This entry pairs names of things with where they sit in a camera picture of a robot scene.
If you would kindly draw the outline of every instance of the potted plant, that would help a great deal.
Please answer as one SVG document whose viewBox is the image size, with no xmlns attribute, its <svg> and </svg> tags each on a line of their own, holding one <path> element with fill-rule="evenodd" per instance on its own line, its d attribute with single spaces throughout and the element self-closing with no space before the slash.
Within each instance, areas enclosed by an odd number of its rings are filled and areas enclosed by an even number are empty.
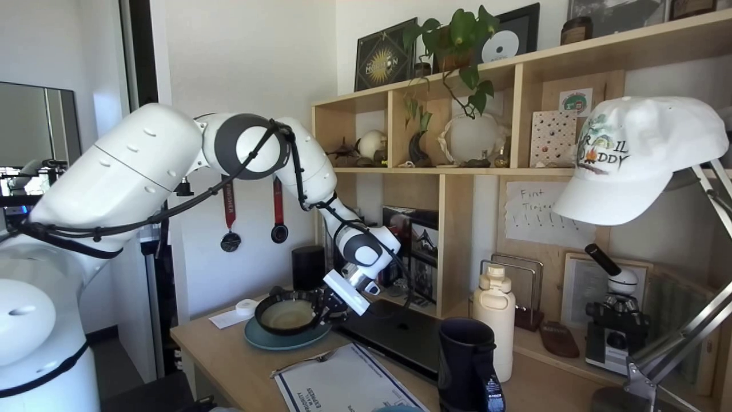
<svg viewBox="0 0 732 412">
<path fill-rule="evenodd" d="M 432 57 L 437 72 L 442 72 L 442 86 L 450 91 L 454 101 L 460 104 L 462 113 L 472 120 L 486 113 L 488 97 L 495 94 L 490 80 L 478 75 L 478 56 L 484 43 L 497 32 L 498 22 L 478 7 L 478 15 L 466 9 L 455 9 L 450 23 L 442 26 L 437 19 L 425 23 L 413 23 L 406 27 L 402 47 L 415 54 L 416 42 L 421 39 L 425 54 L 416 59 L 424 63 Z M 469 90 L 466 101 L 460 101 L 448 75 L 460 75 L 462 86 Z"/>
</svg>

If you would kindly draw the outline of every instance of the cap brim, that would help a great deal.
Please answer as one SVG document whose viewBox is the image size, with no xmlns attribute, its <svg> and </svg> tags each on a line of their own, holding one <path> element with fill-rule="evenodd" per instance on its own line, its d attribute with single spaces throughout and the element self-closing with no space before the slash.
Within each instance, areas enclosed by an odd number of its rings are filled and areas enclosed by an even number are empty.
<svg viewBox="0 0 732 412">
<path fill-rule="evenodd" d="M 670 176 L 670 173 L 637 181 L 575 176 L 553 204 L 553 213 L 601 228 L 625 225 L 654 204 Z"/>
</svg>

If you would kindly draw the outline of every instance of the laptop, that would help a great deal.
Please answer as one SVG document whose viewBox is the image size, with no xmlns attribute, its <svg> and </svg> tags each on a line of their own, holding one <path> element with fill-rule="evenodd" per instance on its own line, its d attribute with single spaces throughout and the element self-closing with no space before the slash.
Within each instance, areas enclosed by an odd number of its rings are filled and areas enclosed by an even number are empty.
<svg viewBox="0 0 732 412">
<path fill-rule="evenodd" d="M 350 317 L 336 333 L 370 347 L 437 382 L 440 321 L 390 300 L 370 302 L 365 317 Z"/>
</svg>

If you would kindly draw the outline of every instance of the frying pan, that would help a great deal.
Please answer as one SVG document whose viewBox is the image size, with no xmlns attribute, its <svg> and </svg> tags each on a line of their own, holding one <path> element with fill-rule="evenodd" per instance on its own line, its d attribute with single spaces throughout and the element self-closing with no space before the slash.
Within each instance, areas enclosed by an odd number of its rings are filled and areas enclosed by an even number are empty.
<svg viewBox="0 0 732 412">
<path fill-rule="evenodd" d="M 257 323 L 270 335 L 301 335 L 320 323 L 318 297 L 314 290 L 272 288 L 254 309 Z"/>
</svg>

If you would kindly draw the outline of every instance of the cabinet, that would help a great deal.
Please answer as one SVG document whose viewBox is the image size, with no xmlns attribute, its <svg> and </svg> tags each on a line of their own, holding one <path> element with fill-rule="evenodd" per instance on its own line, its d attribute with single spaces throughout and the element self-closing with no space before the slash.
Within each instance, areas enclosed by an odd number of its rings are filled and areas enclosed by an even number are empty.
<svg viewBox="0 0 732 412">
<path fill-rule="evenodd" d="M 386 133 L 386 162 L 383 168 L 336 168 L 338 194 L 345 204 L 356 207 L 360 202 L 357 181 L 380 176 L 385 204 L 440 212 L 442 247 L 437 252 L 437 304 L 432 317 L 442 318 L 455 315 L 455 309 L 460 311 L 474 287 L 469 260 L 476 257 L 469 257 L 469 250 L 474 216 L 481 213 L 474 212 L 474 178 L 497 176 L 504 186 L 510 178 L 568 178 L 572 174 L 558 168 L 530 168 L 533 113 L 557 110 L 557 94 L 568 86 L 593 86 L 596 97 L 616 98 L 625 94 L 628 72 L 724 56 L 732 56 L 732 9 L 484 64 L 481 75 L 490 79 L 504 97 L 504 118 L 506 125 L 510 125 L 509 168 L 400 168 L 415 133 L 415 129 L 406 125 L 406 98 L 418 98 L 432 113 L 429 129 L 432 137 L 440 136 L 454 118 L 450 97 L 440 86 L 440 73 L 431 75 L 431 83 L 406 80 L 320 101 L 314 106 L 312 126 L 326 152 L 336 152 L 341 145 L 353 146 L 373 125 Z M 460 91 L 455 75 L 448 79 L 448 83 Z M 434 139 L 425 143 L 425 152 L 440 158 Z M 553 257 L 553 261 L 558 268 L 544 263 L 544 276 L 557 272 L 553 277 L 558 277 L 561 255 L 558 260 Z M 561 288 L 557 288 L 557 282 L 544 282 L 542 302 L 558 308 L 558 295 Z M 527 333 L 520 333 L 517 351 L 575 373 L 598 375 L 598 372 L 584 366 L 584 363 L 557 363 L 557 358 L 542 351 L 539 337 Z"/>
</svg>

